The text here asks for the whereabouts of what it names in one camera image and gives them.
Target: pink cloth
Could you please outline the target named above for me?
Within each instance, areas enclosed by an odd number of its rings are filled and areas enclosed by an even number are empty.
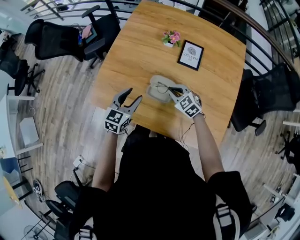
[[[82,38],[87,38],[90,35],[91,25],[86,26],[82,31]]]

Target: wooden table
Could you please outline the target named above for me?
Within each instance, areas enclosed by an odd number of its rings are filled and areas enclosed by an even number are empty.
[[[163,32],[204,47],[198,71],[177,63],[181,48],[166,47]],[[133,121],[176,140],[192,123],[174,107],[146,96],[153,75],[162,75],[198,93],[212,134],[220,145],[240,87],[246,46],[212,23],[191,13],[143,0],[113,43],[98,73],[91,102],[106,109],[113,96],[133,88],[125,104],[143,95]],[[194,126],[185,143],[197,147]]]

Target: black picture frame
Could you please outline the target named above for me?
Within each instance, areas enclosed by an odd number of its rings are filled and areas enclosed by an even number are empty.
[[[200,57],[199,57],[199,60],[198,60],[197,67],[193,67],[193,66],[188,65],[188,64],[186,64],[186,63],[184,63],[184,62],[180,62],[180,59],[181,59],[183,50],[184,50],[184,48],[185,48],[185,46],[186,46],[186,43],[190,43],[190,44],[192,44],[192,45],[194,45],[194,46],[199,47],[199,48],[202,49],[201,54],[200,54]],[[204,52],[204,47],[201,47],[201,46],[199,46],[199,45],[197,45],[197,44],[195,44],[195,43],[192,43],[192,42],[190,42],[190,41],[184,40],[183,45],[182,45],[181,52],[180,52],[180,54],[179,54],[179,58],[178,58],[178,60],[177,60],[177,63],[179,63],[179,64],[181,64],[181,65],[184,65],[184,66],[186,66],[186,67],[188,67],[188,68],[190,68],[190,69],[193,69],[193,70],[195,70],[195,71],[198,71],[199,66],[200,66],[200,62],[201,62],[201,59],[202,59],[202,56],[203,56],[203,52]]]

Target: picture frame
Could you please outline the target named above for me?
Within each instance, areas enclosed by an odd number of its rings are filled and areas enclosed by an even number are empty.
[[[204,47],[184,40],[177,63],[198,71],[203,52]]]

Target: white box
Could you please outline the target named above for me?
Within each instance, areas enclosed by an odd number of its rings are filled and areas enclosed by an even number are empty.
[[[33,118],[24,118],[20,122],[20,129],[25,146],[39,140],[38,132]]]

